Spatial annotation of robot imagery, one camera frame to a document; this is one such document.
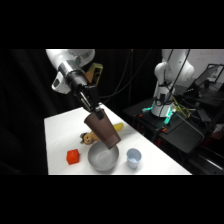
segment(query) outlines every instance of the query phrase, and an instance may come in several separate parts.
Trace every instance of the red cube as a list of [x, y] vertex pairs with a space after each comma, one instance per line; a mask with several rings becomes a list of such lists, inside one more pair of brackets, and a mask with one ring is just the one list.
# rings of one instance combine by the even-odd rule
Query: red cube
[[67, 162], [69, 165], [79, 163], [79, 151], [78, 149], [68, 151]]

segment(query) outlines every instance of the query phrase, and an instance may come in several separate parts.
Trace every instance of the brown paper cup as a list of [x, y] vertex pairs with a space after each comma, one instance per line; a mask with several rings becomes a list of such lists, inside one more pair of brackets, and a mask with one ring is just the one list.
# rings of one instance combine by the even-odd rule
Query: brown paper cup
[[96, 134], [96, 136], [107, 146], [112, 149], [121, 139], [111, 124], [104, 110], [102, 110], [104, 118], [99, 120], [95, 113], [90, 114], [84, 123]]

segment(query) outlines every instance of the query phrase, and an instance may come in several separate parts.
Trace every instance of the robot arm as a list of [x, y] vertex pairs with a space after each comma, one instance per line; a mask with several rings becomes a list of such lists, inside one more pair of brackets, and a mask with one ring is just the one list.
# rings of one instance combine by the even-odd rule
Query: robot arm
[[47, 49], [47, 55], [58, 71], [52, 85], [53, 90], [68, 94], [72, 91], [88, 112], [95, 112], [103, 119], [99, 106], [100, 98], [96, 86], [90, 85], [82, 67], [91, 62], [95, 56], [94, 49]]
[[[181, 67], [186, 59], [185, 49], [174, 49], [169, 60], [171, 50], [172, 49], [162, 50], [164, 62], [158, 64], [155, 69], [155, 75], [158, 83], [154, 94], [156, 101], [152, 109], [152, 113], [158, 117], [167, 117], [167, 114], [172, 106], [172, 102], [170, 101], [171, 95], [169, 95], [169, 92], [173, 89], [172, 93], [174, 94], [174, 81], [178, 77]], [[186, 61], [178, 77], [177, 83], [187, 82], [193, 77], [193, 75], [194, 67]]]

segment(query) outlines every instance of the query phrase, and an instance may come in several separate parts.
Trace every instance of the black curtain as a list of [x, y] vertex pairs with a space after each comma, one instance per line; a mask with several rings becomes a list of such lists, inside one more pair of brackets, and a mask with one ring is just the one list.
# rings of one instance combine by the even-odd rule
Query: black curtain
[[[128, 49], [96, 49], [93, 62], [104, 66], [98, 86], [101, 96], [115, 91], [128, 52]], [[134, 50], [133, 63], [129, 62], [122, 87], [147, 52]], [[108, 102], [111, 110], [123, 117], [123, 109], [152, 97], [156, 82], [154, 68], [161, 62], [160, 56], [161, 51], [154, 50], [132, 85]], [[51, 89], [55, 77], [56, 70], [44, 49], [0, 51], [0, 173], [48, 174], [44, 119], [81, 107], [72, 94], [61, 95]]]

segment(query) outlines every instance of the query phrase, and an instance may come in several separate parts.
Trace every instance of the blue cup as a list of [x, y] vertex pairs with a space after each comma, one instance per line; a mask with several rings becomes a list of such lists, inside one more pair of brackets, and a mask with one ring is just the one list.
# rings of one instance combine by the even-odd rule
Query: blue cup
[[142, 159], [142, 154], [137, 149], [130, 149], [127, 152], [128, 166], [136, 169]]

